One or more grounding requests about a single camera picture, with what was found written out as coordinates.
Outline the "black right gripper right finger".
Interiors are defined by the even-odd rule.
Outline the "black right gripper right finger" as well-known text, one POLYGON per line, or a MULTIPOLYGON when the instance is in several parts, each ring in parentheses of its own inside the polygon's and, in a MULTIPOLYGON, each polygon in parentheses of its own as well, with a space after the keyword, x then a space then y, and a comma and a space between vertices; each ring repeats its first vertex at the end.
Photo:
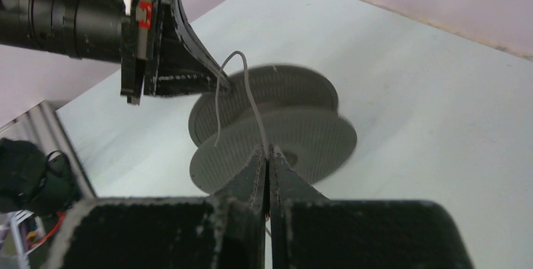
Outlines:
POLYGON ((331 200, 277 146, 268 162, 274 268, 472 268, 450 214, 430 200, 331 200))

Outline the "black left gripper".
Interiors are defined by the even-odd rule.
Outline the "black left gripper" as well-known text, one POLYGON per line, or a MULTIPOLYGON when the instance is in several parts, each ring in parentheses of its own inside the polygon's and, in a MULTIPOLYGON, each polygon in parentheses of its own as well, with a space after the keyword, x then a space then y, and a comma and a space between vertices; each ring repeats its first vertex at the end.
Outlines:
POLYGON ((231 90, 192 29, 182 0, 133 0, 121 19, 121 92, 138 106, 141 96, 177 97, 231 90))

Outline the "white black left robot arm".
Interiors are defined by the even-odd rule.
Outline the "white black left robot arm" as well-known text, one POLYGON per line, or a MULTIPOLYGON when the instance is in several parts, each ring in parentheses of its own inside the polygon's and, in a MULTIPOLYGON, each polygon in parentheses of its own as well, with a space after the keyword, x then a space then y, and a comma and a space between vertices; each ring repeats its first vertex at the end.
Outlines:
POLYGON ((134 105, 231 88, 182 0, 1 0, 1 43, 118 63, 120 94, 134 105))

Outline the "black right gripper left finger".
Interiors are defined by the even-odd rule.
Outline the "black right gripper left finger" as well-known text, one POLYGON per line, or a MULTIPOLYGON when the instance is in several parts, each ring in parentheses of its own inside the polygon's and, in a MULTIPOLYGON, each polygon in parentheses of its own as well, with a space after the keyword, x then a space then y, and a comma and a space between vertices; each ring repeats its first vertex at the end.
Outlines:
POLYGON ((71 208, 46 268, 263 268, 262 147, 206 197, 85 199, 71 208))

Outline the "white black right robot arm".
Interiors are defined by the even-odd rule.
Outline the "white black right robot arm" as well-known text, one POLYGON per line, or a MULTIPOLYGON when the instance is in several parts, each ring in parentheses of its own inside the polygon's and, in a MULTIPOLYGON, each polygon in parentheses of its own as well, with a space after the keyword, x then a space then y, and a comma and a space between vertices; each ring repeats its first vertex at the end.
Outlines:
POLYGON ((277 146, 206 197, 83 199, 69 159, 1 140, 1 211, 56 220, 46 268, 472 268, 426 200, 330 200, 277 146))

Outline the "dark grey cable spool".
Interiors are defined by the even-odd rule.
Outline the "dark grey cable spool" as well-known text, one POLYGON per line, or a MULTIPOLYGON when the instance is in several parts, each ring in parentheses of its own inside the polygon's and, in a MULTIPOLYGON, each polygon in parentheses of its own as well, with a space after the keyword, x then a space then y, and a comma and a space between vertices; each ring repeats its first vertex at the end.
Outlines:
POLYGON ((205 94, 194 104, 189 133, 197 146, 189 173, 211 194, 248 161, 261 133, 250 98, 264 125, 267 142, 277 145, 290 166, 311 184, 339 169, 357 144, 353 125, 338 113, 338 94, 320 73, 295 65, 265 65, 230 76, 232 90, 205 94))

